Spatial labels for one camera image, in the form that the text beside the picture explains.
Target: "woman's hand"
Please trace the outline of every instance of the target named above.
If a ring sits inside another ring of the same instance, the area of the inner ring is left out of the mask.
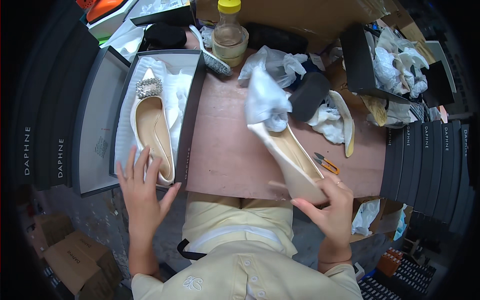
[[[130,150],[125,174],[121,163],[117,162],[117,175],[128,212],[131,237],[139,240],[150,240],[167,215],[181,183],[175,183],[169,188],[163,199],[158,201],[155,184],[162,160],[156,158],[152,162],[147,169],[144,180],[144,170],[145,165],[147,165],[150,147],[145,147],[140,153],[137,163],[133,166],[136,150],[136,146],[133,146]]]
[[[342,249],[349,246],[352,227],[353,192],[334,174],[324,172],[325,179],[317,182],[330,206],[318,209],[304,199],[292,199],[293,205],[317,224],[332,246]]]

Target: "orange handled scissors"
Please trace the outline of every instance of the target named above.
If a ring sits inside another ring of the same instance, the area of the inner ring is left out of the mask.
[[[314,157],[315,161],[323,166],[325,169],[329,170],[330,172],[338,175],[340,173],[340,169],[337,168],[334,164],[332,164],[329,160],[325,159],[325,157],[321,154],[314,152],[317,157]]]

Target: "table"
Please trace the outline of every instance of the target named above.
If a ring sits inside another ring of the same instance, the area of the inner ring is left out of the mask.
[[[198,41],[187,32],[187,48]],[[263,143],[247,129],[243,104],[248,88],[237,83],[243,62],[234,74],[219,79],[209,70],[198,106],[192,141],[187,191],[240,198],[289,199],[285,189],[268,185],[284,182],[280,167]],[[306,123],[290,119],[289,124],[305,151],[318,152],[340,168],[339,177],[353,190],[354,197],[380,193],[385,160],[385,128],[367,122],[368,110],[362,100],[342,91],[355,122],[353,154],[345,157],[344,144],[332,144]],[[320,171],[328,172],[318,166]]]

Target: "rhinestone embellishment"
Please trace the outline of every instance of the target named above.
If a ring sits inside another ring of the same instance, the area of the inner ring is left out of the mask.
[[[154,84],[155,88],[144,90],[144,86]],[[149,78],[145,80],[140,80],[137,82],[137,97],[139,99],[151,97],[151,96],[160,96],[162,92],[162,81],[159,78]]]

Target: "yellow bottle cap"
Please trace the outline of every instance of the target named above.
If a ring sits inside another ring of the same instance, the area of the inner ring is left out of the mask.
[[[223,13],[236,13],[241,8],[240,0],[218,0],[218,11]]]

